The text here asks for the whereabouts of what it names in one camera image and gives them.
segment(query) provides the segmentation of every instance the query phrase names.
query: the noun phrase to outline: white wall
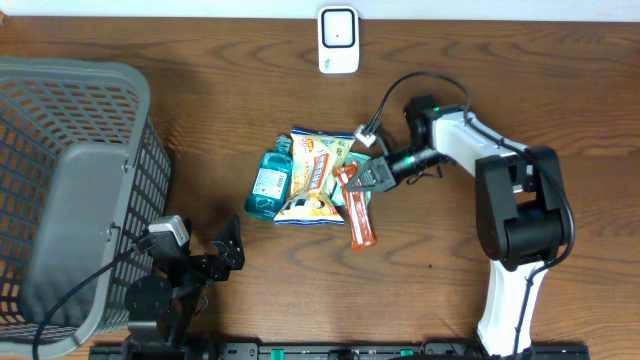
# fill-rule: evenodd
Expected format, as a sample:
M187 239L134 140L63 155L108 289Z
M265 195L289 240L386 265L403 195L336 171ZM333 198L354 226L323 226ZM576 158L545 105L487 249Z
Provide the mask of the white wall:
M324 5L363 19L640 21L640 0L0 0L7 15L313 19Z

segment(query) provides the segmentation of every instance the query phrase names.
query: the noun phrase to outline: red wrapper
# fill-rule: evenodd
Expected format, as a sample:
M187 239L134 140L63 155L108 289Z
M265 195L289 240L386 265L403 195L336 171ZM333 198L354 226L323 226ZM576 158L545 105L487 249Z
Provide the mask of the red wrapper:
M351 249L362 249L376 244L376 235L369 222L367 199L362 192L348 192L347 183L358 173L358 166L353 163L333 170L336 181L342 185L342 195L349 217L351 217Z

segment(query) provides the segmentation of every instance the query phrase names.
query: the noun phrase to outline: perforated basket side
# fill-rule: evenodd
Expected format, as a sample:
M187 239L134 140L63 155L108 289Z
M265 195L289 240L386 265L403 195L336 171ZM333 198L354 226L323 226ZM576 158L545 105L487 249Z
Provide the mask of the perforated basket side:
M135 176L118 253L126 251L131 242L153 220L162 216L166 204L171 166L169 157L160 145L149 121L145 122L140 148L136 154ZM126 325L128 312L124 308L124 295L131 283L151 271L152 259L148 255L133 255L116 266L112 275L105 314L96 333L109 332Z

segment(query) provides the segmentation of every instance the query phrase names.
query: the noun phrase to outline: yellow snack bag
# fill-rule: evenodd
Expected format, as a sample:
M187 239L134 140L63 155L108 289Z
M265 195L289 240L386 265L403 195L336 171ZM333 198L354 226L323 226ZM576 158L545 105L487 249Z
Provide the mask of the yellow snack bag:
M276 224L344 224L326 190L335 187L333 170L342 167L355 141L353 134L294 128L291 197L276 215Z

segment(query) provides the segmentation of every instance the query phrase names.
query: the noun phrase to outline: basket bottom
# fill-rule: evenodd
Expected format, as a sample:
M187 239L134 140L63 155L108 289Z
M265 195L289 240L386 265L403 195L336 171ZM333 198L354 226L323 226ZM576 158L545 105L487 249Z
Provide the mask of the basket bottom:
M102 266L126 150L126 145L80 143L60 158L20 289L18 309L27 322L40 323L64 294ZM95 291L94 281L67 301L51 325L79 327Z

